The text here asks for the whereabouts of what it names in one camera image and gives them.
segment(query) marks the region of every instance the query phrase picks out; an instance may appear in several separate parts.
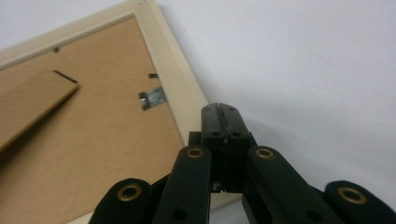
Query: light wood frame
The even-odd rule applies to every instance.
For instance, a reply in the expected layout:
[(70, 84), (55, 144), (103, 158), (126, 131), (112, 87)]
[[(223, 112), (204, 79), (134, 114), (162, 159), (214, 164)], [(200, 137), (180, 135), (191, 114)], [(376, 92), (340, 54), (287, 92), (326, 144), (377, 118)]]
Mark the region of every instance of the light wood frame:
[[(208, 104), (186, 59), (154, 0), (129, 0), (66, 26), (0, 51), (0, 70), (135, 17), (170, 105), (184, 145), (201, 129), (201, 108)], [(216, 194), (212, 208), (238, 196)], [(91, 214), (70, 223), (88, 223)]]

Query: white surface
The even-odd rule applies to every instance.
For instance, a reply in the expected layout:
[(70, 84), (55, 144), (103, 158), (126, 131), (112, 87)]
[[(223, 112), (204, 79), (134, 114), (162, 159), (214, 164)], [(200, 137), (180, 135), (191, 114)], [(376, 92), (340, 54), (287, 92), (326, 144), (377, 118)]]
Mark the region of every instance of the white surface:
[[(2, 1), (1, 48), (118, 2)], [(395, 1), (158, 2), (210, 102), (313, 186), (346, 179), (396, 209)]]

